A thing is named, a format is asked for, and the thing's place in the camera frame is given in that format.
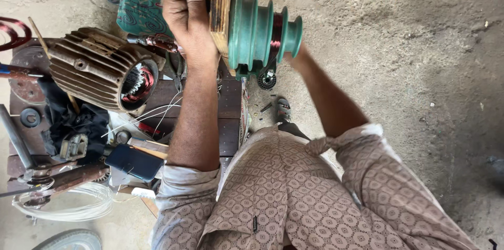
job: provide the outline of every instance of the dusty floor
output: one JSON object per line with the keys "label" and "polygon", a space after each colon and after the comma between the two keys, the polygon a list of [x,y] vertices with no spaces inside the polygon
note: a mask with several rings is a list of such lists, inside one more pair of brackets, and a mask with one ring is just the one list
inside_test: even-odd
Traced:
{"label": "dusty floor", "polygon": [[[395,151],[446,212],[481,248],[490,248],[488,238],[504,243],[502,0],[273,2],[275,10],[286,5],[291,16],[303,17],[304,38],[315,58],[383,125]],[[46,37],[82,26],[117,33],[115,10],[105,0],[0,0],[0,16],[26,21],[30,15]],[[9,62],[9,54],[0,59]],[[0,85],[7,88],[5,82]],[[7,90],[0,91],[6,99]],[[252,80],[249,94],[252,115],[271,94],[283,95],[301,130],[312,138],[323,135],[308,92],[288,64],[280,65],[273,91],[258,89]],[[252,128],[270,125],[272,112],[253,117]],[[5,181],[8,139],[0,129],[0,181]],[[30,226],[9,199],[0,199],[0,248],[29,249],[77,227],[100,233],[104,249],[148,248],[152,214],[140,200],[114,207],[112,215],[89,223],[39,221]]]}

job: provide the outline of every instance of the patterned shirt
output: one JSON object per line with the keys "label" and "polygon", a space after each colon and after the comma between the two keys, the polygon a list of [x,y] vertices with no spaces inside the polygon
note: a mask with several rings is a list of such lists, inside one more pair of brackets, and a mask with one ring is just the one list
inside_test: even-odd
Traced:
{"label": "patterned shirt", "polygon": [[[341,180],[320,156],[329,148]],[[477,249],[380,125],[309,143],[263,128],[239,149],[220,188],[219,179],[219,170],[164,167],[153,249]]]}

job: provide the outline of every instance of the black rubber washer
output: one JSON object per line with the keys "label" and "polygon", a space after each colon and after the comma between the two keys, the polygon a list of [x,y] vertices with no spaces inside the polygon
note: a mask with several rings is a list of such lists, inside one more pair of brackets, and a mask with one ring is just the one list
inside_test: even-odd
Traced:
{"label": "black rubber washer", "polygon": [[[28,121],[29,116],[34,116],[35,121]],[[23,126],[27,128],[35,128],[36,126],[38,126],[38,124],[40,124],[40,113],[33,108],[27,108],[21,112],[21,114],[19,115],[19,120],[21,121],[21,124]]]}

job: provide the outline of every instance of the pliers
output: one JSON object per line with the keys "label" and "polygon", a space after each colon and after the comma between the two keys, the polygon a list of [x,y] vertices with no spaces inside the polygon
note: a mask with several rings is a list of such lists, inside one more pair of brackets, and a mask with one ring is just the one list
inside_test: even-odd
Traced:
{"label": "pliers", "polygon": [[186,62],[184,58],[182,58],[182,55],[180,52],[177,52],[177,59],[178,59],[178,67],[177,71],[173,68],[173,65],[170,61],[170,53],[167,51],[166,52],[166,63],[165,67],[168,68],[168,77],[172,78],[174,83],[175,83],[175,88],[177,89],[178,92],[182,92],[182,78],[186,74]]}

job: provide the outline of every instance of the green floral cloth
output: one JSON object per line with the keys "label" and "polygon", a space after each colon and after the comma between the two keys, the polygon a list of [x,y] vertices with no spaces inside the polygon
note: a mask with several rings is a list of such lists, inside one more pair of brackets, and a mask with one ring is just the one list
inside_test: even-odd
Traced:
{"label": "green floral cloth", "polygon": [[172,37],[162,11],[161,0],[120,0],[117,24],[130,34],[167,34]]}

